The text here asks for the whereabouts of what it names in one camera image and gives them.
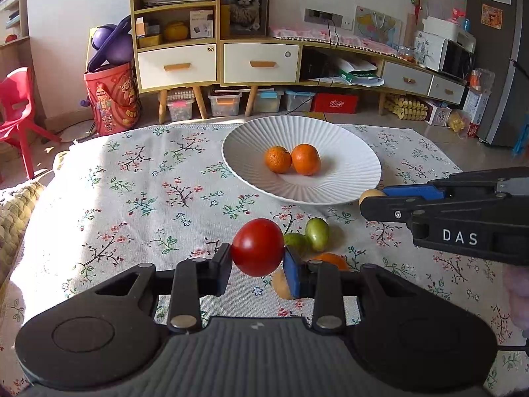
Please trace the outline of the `brown round fruit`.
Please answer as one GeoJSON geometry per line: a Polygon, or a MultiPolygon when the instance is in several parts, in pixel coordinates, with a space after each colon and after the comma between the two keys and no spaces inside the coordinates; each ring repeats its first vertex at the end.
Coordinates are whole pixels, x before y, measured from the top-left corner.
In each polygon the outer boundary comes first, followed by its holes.
{"type": "Polygon", "coordinates": [[[371,197],[385,197],[386,194],[378,189],[369,189],[361,194],[359,197],[359,204],[362,204],[364,200],[371,198],[371,197]]]}
{"type": "Polygon", "coordinates": [[[278,269],[273,273],[272,288],[279,298],[285,300],[293,300],[290,287],[283,269],[278,269]]]}

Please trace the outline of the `red tomato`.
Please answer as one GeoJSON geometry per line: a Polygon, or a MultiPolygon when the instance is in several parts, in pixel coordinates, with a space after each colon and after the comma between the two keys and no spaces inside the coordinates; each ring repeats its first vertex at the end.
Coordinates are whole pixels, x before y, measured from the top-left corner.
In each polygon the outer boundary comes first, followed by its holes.
{"type": "Polygon", "coordinates": [[[272,220],[251,220],[235,235],[230,254],[242,273],[266,276],[277,269],[284,256],[282,230],[272,220]]]}

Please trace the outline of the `green fruit right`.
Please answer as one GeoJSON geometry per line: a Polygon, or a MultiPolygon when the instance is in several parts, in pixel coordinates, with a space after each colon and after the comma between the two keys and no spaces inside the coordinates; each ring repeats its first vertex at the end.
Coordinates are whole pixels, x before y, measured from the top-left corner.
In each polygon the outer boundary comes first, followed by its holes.
{"type": "Polygon", "coordinates": [[[306,223],[305,237],[315,252],[323,253],[330,239],[330,227],[321,218],[311,218],[306,223]]]}

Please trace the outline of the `white ribbed plate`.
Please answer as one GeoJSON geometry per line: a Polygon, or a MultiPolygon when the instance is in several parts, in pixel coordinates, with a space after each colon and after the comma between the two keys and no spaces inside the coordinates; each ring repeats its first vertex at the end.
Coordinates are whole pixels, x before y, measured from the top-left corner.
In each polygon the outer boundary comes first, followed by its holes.
{"type": "Polygon", "coordinates": [[[354,202],[378,186],[378,156],[358,135],[305,116],[267,116],[234,128],[223,160],[249,187],[275,199],[326,206],[354,202]]]}

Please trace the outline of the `orange right in plate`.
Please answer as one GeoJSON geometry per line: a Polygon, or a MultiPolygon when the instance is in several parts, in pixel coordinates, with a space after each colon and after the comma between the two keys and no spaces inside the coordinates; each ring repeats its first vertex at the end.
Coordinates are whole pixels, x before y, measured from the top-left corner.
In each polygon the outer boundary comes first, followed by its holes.
{"type": "Polygon", "coordinates": [[[299,144],[291,152],[292,166],[302,176],[315,175],[321,166],[317,149],[311,144],[299,144]]]}

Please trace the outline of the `green fruit left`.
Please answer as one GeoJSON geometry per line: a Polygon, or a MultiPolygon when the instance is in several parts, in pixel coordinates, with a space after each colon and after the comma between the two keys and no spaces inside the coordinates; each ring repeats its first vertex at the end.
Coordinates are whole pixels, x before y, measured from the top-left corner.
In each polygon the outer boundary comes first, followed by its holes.
{"type": "Polygon", "coordinates": [[[300,258],[304,259],[310,254],[311,246],[309,241],[303,234],[300,233],[288,233],[283,236],[283,243],[292,253],[297,254],[300,258]]]}

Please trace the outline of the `red flat box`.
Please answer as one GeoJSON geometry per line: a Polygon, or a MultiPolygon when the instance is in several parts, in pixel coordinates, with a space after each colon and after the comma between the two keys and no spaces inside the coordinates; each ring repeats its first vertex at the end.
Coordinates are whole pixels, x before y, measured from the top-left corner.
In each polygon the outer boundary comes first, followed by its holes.
{"type": "Polygon", "coordinates": [[[354,114],[358,102],[357,95],[318,92],[314,97],[312,110],[318,113],[354,114]]]}

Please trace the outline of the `orange left in plate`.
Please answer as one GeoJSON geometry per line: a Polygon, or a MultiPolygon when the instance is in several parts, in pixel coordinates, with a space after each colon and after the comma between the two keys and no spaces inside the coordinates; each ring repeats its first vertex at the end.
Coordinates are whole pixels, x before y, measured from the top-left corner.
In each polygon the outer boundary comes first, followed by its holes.
{"type": "Polygon", "coordinates": [[[291,168],[291,153],[282,146],[273,146],[264,153],[264,164],[276,174],[284,174],[291,168]]]}

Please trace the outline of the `floral tablecloth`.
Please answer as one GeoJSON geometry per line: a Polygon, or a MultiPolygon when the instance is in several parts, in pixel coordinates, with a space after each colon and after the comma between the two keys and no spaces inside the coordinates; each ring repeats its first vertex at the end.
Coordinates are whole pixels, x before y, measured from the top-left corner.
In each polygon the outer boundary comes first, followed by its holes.
{"type": "Polygon", "coordinates": [[[27,385],[14,340],[33,316],[138,263],[167,270],[210,257],[257,218],[287,234],[321,218],[331,230],[331,252],[350,269],[375,263],[480,316],[499,343],[523,343],[499,264],[417,248],[405,226],[365,220],[356,204],[313,208],[260,194],[224,164],[227,133],[224,126],[155,125],[67,153],[30,216],[1,307],[1,384],[8,393],[27,385]]]}

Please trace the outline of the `woven checkered cushion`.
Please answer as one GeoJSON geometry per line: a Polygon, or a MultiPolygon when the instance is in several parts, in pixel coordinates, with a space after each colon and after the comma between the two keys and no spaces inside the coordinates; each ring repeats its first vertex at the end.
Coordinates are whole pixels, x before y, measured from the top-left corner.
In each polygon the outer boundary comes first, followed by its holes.
{"type": "Polygon", "coordinates": [[[44,188],[39,181],[32,180],[1,190],[1,287],[5,286],[14,268],[30,216],[44,188]]]}

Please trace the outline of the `low wooden tv cabinet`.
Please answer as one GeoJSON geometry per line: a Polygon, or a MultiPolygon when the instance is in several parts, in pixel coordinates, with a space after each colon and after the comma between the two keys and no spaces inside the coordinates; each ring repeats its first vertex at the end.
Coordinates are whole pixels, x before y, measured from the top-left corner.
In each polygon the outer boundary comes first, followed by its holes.
{"type": "Polygon", "coordinates": [[[221,39],[217,45],[220,85],[249,88],[246,116],[253,114],[257,92],[266,86],[375,92],[379,112],[389,93],[459,105],[466,90],[464,80],[338,41],[221,39]]]}

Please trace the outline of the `framed cat picture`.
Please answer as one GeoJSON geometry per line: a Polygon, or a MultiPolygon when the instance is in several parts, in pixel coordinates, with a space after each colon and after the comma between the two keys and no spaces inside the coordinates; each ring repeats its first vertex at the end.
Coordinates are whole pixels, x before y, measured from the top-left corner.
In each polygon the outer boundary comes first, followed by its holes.
{"type": "Polygon", "coordinates": [[[221,0],[222,39],[263,38],[268,24],[269,0],[221,0]]]}

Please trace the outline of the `purple toy ball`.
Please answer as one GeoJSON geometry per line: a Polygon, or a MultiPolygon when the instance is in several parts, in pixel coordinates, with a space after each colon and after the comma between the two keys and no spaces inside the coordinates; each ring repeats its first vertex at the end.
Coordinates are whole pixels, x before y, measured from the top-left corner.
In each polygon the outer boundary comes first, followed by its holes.
{"type": "Polygon", "coordinates": [[[105,24],[96,27],[90,38],[89,48],[95,54],[87,60],[87,73],[123,66],[134,59],[131,18],[127,15],[119,24],[105,24]]]}

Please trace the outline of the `tall wooden shelf cabinet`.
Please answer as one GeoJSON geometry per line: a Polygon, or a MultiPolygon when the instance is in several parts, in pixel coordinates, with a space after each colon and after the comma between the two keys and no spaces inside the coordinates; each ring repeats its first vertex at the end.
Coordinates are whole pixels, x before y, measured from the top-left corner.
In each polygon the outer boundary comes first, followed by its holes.
{"type": "Polygon", "coordinates": [[[159,95],[166,121],[170,91],[189,88],[202,118],[202,88],[220,82],[221,0],[130,0],[135,73],[141,94],[159,95]]]}

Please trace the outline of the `wall power outlet strip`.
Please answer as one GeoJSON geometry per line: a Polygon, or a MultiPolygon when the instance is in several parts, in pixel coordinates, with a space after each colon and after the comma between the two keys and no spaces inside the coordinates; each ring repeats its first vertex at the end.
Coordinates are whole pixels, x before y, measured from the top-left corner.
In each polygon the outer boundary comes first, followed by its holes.
{"type": "Polygon", "coordinates": [[[336,28],[342,26],[343,17],[338,14],[306,8],[304,12],[304,22],[329,25],[336,28]]]}

